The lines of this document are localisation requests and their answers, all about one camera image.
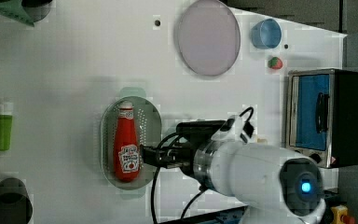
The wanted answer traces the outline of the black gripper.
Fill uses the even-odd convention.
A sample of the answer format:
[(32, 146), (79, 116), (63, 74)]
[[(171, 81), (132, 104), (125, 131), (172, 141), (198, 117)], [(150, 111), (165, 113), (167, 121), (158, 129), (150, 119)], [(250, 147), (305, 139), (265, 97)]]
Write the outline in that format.
[(166, 136), (156, 147), (140, 146), (143, 162), (165, 169), (180, 168), (185, 175), (193, 176), (196, 152), (207, 146), (224, 123), (224, 120), (181, 122), (176, 132)]

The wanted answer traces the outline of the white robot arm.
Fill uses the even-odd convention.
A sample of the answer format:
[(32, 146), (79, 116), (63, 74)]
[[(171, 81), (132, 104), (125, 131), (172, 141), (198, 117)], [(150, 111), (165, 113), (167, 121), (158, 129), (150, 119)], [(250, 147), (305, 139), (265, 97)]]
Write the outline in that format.
[(200, 185), (253, 210), (243, 224), (319, 224), (326, 208), (320, 169), (293, 150), (253, 143), (240, 119), (181, 122), (143, 162), (179, 168)]

